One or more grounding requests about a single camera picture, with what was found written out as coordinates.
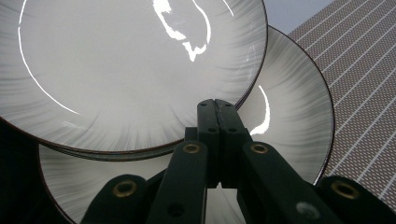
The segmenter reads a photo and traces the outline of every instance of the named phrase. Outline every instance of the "brass grommet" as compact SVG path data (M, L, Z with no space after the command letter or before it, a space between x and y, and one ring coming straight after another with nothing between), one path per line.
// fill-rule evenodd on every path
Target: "brass grommet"
M342 181L334 181L331 184L331 187L334 192L336 192L338 195L343 196L344 198L348 198L351 200L359 198L359 191L348 183Z
M201 150L200 146L195 145L195 144L188 144L183 147L183 151L185 151L187 153L197 153L197 152L199 152L199 150Z
M113 194L118 198L125 198L134 194L137 190L136 183L131 180L123 180L113 188Z
M263 146L261 144L253 144L250 146L250 149L256 153L264 154L268 152L268 147Z

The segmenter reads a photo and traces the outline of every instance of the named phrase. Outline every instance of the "ceramic plate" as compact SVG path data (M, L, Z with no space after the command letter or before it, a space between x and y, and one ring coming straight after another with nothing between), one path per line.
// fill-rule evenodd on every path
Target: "ceramic plate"
M262 66L262 0L0 0L0 117L60 149L156 154Z
M315 183L332 146L332 100L313 61L293 41L269 28L268 50L255 87L239 109L253 138L273 145L306 181ZM54 202L80 222L90 202L115 176L148 179L171 155L144 161L89 161L40 147L42 175ZM234 189L209 189L206 223L244 223Z

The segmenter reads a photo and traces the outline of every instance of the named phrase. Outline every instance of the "white plate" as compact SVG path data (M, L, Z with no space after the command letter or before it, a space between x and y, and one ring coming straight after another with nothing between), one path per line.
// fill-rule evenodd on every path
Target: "white plate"
M179 141L205 99L240 104L267 38L261 0L0 0L0 24L0 117L99 154Z
M332 146L332 100L305 52L273 28L268 34L262 71L239 113L255 140L273 145L304 180L315 183ZM107 181L123 174L148 179L164 169L170 157L88 161L46 147L39 150L42 174L54 202L76 222ZM208 190L206 223L244 223L234 189Z

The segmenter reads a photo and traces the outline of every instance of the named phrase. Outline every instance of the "metal rivet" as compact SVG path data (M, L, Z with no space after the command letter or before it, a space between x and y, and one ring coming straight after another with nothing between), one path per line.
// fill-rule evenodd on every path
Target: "metal rivet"
M184 214L184 207L180 203L172 203L168 206L168 215L171 217L181 217Z
M113 194L118 198L125 198L134 194L137 190L136 183L131 180L123 180L113 188Z
M268 152L268 147L265 147L263 145L260 144L253 144L251 145L250 149L256 153L260 153L260 154L264 154Z
M201 148L195 144L188 144L183 147L183 150L187 153L197 153Z
M319 210L311 203L299 202L296 204L297 212L303 215L306 219L320 218Z
M334 192L336 192L338 195L343 196L344 198L348 198L351 200L359 198L360 194L358 190L345 182L334 181L331 187Z

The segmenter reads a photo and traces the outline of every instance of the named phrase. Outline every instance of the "plate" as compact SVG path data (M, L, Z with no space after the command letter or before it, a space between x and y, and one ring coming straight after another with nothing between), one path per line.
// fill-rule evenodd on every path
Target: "plate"
M267 39L261 0L0 0L0 12L0 117L69 153L157 155L199 102L243 102Z
M306 181L316 183L333 138L332 99L322 74L292 40L270 27L268 50L255 86L238 110L253 138L273 145ZM80 222L94 196L115 176L148 179L171 155L143 161L90 161L39 149L42 175L53 201ZM244 223L235 189L209 189L206 223Z

